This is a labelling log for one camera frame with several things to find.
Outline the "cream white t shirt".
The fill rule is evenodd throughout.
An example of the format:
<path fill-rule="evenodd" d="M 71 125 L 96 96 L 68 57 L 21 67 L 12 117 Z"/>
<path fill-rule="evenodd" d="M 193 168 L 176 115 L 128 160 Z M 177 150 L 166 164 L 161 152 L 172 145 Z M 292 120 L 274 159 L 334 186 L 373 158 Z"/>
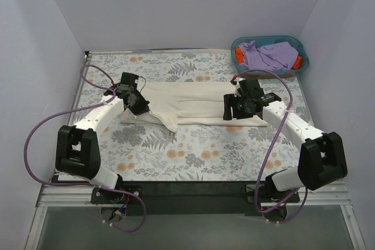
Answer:
<path fill-rule="evenodd" d="M 142 95 L 149 101 L 149 112 L 135 116 L 130 110 L 120 115 L 125 124 L 161 124 L 171 132 L 180 125 L 267 126 L 257 116 L 225 121 L 224 95 L 235 93 L 230 82 L 149 83 Z"/>

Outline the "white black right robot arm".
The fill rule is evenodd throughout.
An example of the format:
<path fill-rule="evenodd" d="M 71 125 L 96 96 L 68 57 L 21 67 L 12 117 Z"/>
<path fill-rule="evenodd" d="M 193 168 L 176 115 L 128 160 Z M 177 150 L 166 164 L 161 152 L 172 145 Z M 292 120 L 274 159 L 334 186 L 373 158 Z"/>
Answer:
<path fill-rule="evenodd" d="M 258 181 L 254 198 L 258 195 L 280 201 L 288 191 L 301 187 L 314 191 L 348 174 L 342 138 L 336 132 L 326 133 L 305 122 L 291 112 L 274 93 L 266 94 L 255 78 L 231 81 L 236 90 L 224 95 L 225 121 L 259 117 L 276 127 L 298 149 L 297 167 L 275 172 Z"/>

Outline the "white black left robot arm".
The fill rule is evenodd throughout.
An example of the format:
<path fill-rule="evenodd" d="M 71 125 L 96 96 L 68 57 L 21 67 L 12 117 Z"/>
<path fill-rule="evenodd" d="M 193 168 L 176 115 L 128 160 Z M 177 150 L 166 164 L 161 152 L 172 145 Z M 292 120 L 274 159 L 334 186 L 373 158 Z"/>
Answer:
<path fill-rule="evenodd" d="M 72 126 L 62 126 L 57 134 L 56 170 L 104 187 L 104 195 L 112 203 L 119 203 L 125 190 L 119 185 L 120 176 L 101 163 L 98 139 L 126 110 L 135 116 L 149 112 L 149 101 L 138 89 L 140 78 L 136 74 L 122 73 L 120 82 L 105 91 L 99 107 Z"/>

